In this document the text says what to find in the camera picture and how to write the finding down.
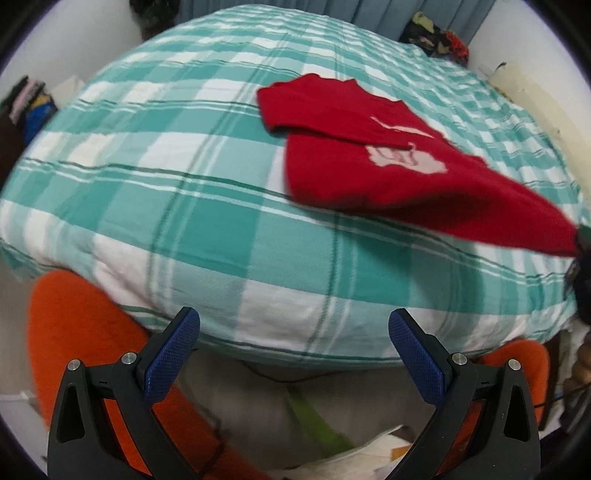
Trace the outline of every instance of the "black cable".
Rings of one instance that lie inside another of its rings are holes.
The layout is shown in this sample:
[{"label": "black cable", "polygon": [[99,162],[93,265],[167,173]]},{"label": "black cable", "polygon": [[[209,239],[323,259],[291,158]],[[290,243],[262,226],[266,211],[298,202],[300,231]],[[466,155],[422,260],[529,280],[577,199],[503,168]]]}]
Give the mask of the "black cable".
[{"label": "black cable", "polygon": [[216,447],[213,455],[205,462],[205,464],[199,469],[198,476],[200,478],[204,477],[209,473],[209,471],[215,466],[219,458],[222,456],[224,451],[226,450],[226,440],[224,440],[222,436],[222,419],[215,415],[209,408],[199,402],[195,395],[193,395],[193,391],[191,390],[189,383],[186,381],[184,375],[180,375],[179,383],[184,384],[184,390],[186,395],[189,397],[189,400],[197,406],[197,408],[201,411],[201,413],[211,422],[213,423],[213,434],[217,441],[219,442],[218,446]]},{"label": "black cable", "polygon": [[274,377],[272,377],[270,375],[267,375],[267,374],[264,374],[262,372],[259,372],[255,367],[253,367],[252,365],[249,365],[244,360],[240,360],[240,363],[242,364],[242,366],[244,368],[248,369],[250,372],[254,373],[258,377],[266,378],[267,380],[271,380],[272,382],[282,383],[282,384],[295,384],[295,383],[307,382],[309,380],[315,380],[316,378],[331,377],[332,375],[344,373],[342,371],[325,372],[323,374],[316,374],[316,375],[311,375],[309,377],[297,378],[296,380],[280,380],[279,378],[274,378]]},{"label": "black cable", "polygon": [[586,388],[588,388],[588,387],[591,387],[591,383],[587,383],[587,384],[585,384],[585,385],[581,385],[580,387],[577,387],[577,388],[575,388],[575,389],[571,390],[571,391],[570,391],[570,392],[568,392],[568,393],[563,393],[562,395],[559,395],[558,397],[556,397],[556,398],[555,398],[554,400],[552,400],[552,401],[549,401],[549,402],[544,402],[544,403],[539,403],[539,404],[537,404],[537,405],[534,405],[534,408],[541,408],[541,407],[545,407],[546,405],[552,405],[552,403],[556,403],[556,402],[558,402],[558,401],[560,401],[560,400],[563,400],[563,399],[565,399],[565,398],[567,398],[567,397],[569,397],[569,396],[571,396],[571,395],[573,395],[573,394],[575,394],[575,393],[578,393],[578,392],[580,392],[580,391],[583,391],[583,390],[585,390],[585,389],[586,389]]}]

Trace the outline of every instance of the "curtain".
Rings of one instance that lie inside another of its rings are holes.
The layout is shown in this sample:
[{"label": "curtain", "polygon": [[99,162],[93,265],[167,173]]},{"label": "curtain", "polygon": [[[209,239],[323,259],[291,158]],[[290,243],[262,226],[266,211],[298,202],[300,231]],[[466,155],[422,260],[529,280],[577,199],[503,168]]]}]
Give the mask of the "curtain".
[{"label": "curtain", "polygon": [[398,40],[413,15],[422,10],[442,29],[453,30],[466,44],[495,0],[181,0],[177,23],[243,4],[273,5],[328,15]]}]

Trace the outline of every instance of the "bed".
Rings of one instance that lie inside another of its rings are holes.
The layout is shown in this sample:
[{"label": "bed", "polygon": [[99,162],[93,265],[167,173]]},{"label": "bed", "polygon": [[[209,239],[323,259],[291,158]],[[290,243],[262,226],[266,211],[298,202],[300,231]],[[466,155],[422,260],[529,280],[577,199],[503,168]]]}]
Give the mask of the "bed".
[{"label": "bed", "polygon": [[449,351],[556,334],[575,310],[569,259],[290,201],[285,138],[266,132],[255,93],[312,72],[404,100],[587,222],[559,148],[473,73],[339,20],[242,5],[130,51],[56,115],[2,192],[5,258],[20,275],[73,270],[151,330],[192,306],[197,347],[258,362],[398,364],[397,307]]}]

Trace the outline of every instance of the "pillow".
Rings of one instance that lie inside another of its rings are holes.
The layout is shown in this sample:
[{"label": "pillow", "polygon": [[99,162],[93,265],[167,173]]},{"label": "pillow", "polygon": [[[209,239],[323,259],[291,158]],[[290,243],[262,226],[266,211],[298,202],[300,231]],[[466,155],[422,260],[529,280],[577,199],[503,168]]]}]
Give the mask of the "pillow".
[{"label": "pillow", "polygon": [[591,207],[591,144],[582,136],[560,104],[515,63],[499,67],[489,84],[504,97],[526,109],[562,150],[568,167]]}]

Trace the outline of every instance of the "metal screw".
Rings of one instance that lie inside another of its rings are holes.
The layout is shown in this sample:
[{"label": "metal screw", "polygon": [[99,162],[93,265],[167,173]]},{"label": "metal screw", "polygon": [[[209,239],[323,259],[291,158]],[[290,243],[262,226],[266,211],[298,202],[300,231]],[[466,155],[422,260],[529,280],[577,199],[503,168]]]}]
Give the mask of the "metal screw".
[{"label": "metal screw", "polygon": [[80,360],[75,358],[74,360],[70,360],[70,363],[68,364],[68,370],[72,370],[72,371],[78,370],[79,366],[80,366]]},{"label": "metal screw", "polygon": [[131,365],[138,359],[138,356],[133,352],[127,352],[121,357],[121,361],[125,365]]},{"label": "metal screw", "polygon": [[512,370],[521,369],[521,364],[517,360],[515,360],[514,358],[509,360],[507,363],[509,364],[509,368],[511,368]]},{"label": "metal screw", "polygon": [[468,363],[468,359],[463,353],[454,353],[452,355],[452,361],[456,365],[466,365]]}]

